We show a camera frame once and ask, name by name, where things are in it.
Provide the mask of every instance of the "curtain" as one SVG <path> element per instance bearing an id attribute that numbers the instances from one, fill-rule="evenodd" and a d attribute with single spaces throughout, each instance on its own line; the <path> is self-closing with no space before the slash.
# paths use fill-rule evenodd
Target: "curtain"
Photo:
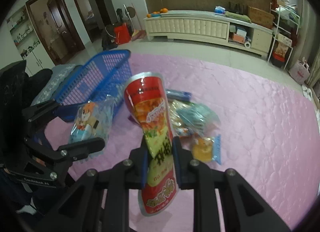
<path id="1" fill-rule="evenodd" d="M 320 49 L 318 50 L 315 60 L 311 66 L 310 76 L 306 80 L 306 84 L 309 87 L 313 87 L 319 79 L 320 79 Z"/>

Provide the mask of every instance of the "metal bolt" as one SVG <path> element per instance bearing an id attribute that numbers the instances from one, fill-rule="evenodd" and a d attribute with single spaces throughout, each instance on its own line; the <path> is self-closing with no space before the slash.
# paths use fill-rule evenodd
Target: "metal bolt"
<path id="1" fill-rule="evenodd" d="M 52 180 L 56 180 L 57 179 L 57 174 L 55 172 L 50 173 L 50 178 Z"/>
<path id="2" fill-rule="evenodd" d="M 190 161 L 190 164 L 191 164 L 192 166 L 198 166 L 198 165 L 199 165 L 199 161 L 198 161 L 197 159 L 192 159 L 192 160 Z"/>
<path id="3" fill-rule="evenodd" d="M 97 173 L 97 171 L 96 171 L 95 169 L 89 169 L 89 170 L 87 170 L 87 175 L 88 175 L 89 177 L 95 176 L 96 173 Z"/>
<path id="4" fill-rule="evenodd" d="M 235 176 L 236 175 L 236 171 L 235 171 L 235 169 L 229 168 L 229 169 L 227 169 L 227 174 L 229 176 Z"/>
<path id="5" fill-rule="evenodd" d="M 131 166 L 133 162 L 130 159 L 125 159 L 122 163 L 124 166 Z"/>
<path id="6" fill-rule="evenodd" d="M 67 150 L 62 150 L 60 153 L 62 156 L 66 156 L 68 154 Z"/>

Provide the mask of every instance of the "purple object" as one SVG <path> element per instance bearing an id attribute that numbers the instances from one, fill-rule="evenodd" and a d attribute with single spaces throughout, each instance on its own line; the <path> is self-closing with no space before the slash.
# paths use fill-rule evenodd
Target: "purple object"
<path id="1" fill-rule="evenodd" d="M 166 88 L 188 90 L 217 113 L 222 165 L 212 162 L 210 167 L 235 168 L 293 229 L 316 199 L 320 180 L 320 136 L 313 104 L 279 83 L 223 65 L 150 54 L 132 54 L 129 63 L 132 74 L 159 72 Z M 142 130 L 128 120 L 129 115 L 123 105 L 104 154 L 74 162 L 69 169 L 73 178 L 89 168 L 112 168 L 140 146 Z M 61 136 L 67 142 L 70 132 L 68 124 L 52 122 L 46 136 L 56 149 L 63 144 Z M 179 191 L 173 203 L 153 217 L 142 216 L 137 194 L 130 190 L 130 227 L 139 232 L 192 231 L 192 190 Z"/>

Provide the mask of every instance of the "dark pants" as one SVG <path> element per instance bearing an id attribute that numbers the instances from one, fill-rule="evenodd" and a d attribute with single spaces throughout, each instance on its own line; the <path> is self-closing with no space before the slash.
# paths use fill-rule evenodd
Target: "dark pants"
<path id="1" fill-rule="evenodd" d="M 22 87 L 22 108 L 29 107 L 35 97 L 46 86 L 52 75 L 52 70 L 43 69 L 29 77 L 25 74 L 24 84 Z"/>

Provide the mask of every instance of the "pink mat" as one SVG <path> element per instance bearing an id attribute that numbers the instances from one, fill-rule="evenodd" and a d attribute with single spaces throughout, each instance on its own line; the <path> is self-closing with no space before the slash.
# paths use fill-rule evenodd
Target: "pink mat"
<path id="1" fill-rule="evenodd" d="M 283 85 L 214 63 L 147 54 L 132 54 L 129 61 L 133 74 L 160 72 L 166 88 L 189 91 L 217 113 L 222 165 L 210 167 L 235 168 L 294 228 L 315 200 L 320 180 L 320 136 L 312 103 Z M 128 116 L 122 106 L 104 154 L 75 162 L 69 171 L 74 179 L 89 168 L 112 168 L 140 146 L 142 131 Z M 71 128 L 59 120 L 46 129 L 53 148 L 67 142 Z M 139 232 L 192 231 L 193 192 L 179 191 L 163 212 L 144 217 L 137 191 L 131 190 L 129 216 Z"/>

